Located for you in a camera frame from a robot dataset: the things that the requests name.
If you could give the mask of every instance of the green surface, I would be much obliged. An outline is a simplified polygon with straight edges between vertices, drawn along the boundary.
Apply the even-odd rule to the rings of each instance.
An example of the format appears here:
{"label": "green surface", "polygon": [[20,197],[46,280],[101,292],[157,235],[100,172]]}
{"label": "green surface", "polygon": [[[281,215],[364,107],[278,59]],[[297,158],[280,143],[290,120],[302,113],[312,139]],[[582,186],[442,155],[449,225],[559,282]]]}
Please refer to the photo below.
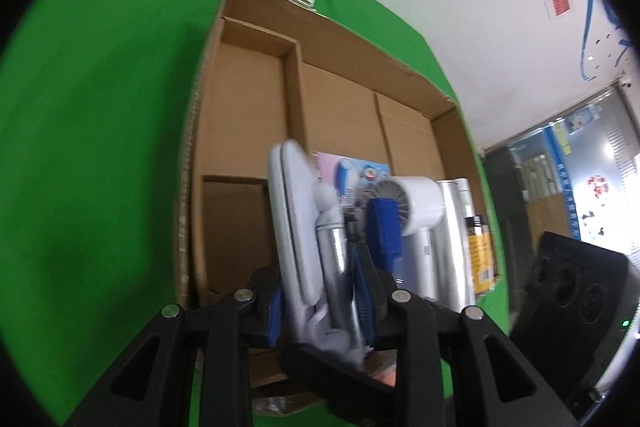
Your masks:
{"label": "green surface", "polygon": [[[174,299],[180,133],[219,1],[36,0],[3,57],[0,331],[58,422]],[[422,36],[374,0],[316,7],[453,96]],[[483,303],[503,328],[505,292]],[[340,424],[324,408],[258,424],[274,422]]]}

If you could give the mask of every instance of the metal bolt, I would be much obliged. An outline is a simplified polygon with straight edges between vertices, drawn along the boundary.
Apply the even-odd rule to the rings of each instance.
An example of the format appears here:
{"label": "metal bolt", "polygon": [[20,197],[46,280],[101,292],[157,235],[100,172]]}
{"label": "metal bolt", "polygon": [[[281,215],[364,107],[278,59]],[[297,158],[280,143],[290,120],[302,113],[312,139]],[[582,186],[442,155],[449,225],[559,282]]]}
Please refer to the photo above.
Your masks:
{"label": "metal bolt", "polygon": [[254,293],[249,288],[242,288],[236,290],[236,293],[234,293],[234,297],[238,302],[249,302],[254,298]]}
{"label": "metal bolt", "polygon": [[478,306],[469,306],[465,308],[465,315],[473,321],[479,321],[484,317],[484,312],[481,308],[478,308]]}
{"label": "metal bolt", "polygon": [[395,290],[391,294],[391,298],[396,302],[409,302],[411,300],[411,293],[407,290]]}
{"label": "metal bolt", "polygon": [[162,308],[160,313],[162,314],[162,317],[172,319],[180,314],[180,306],[178,306],[178,304],[167,304],[167,306]]}

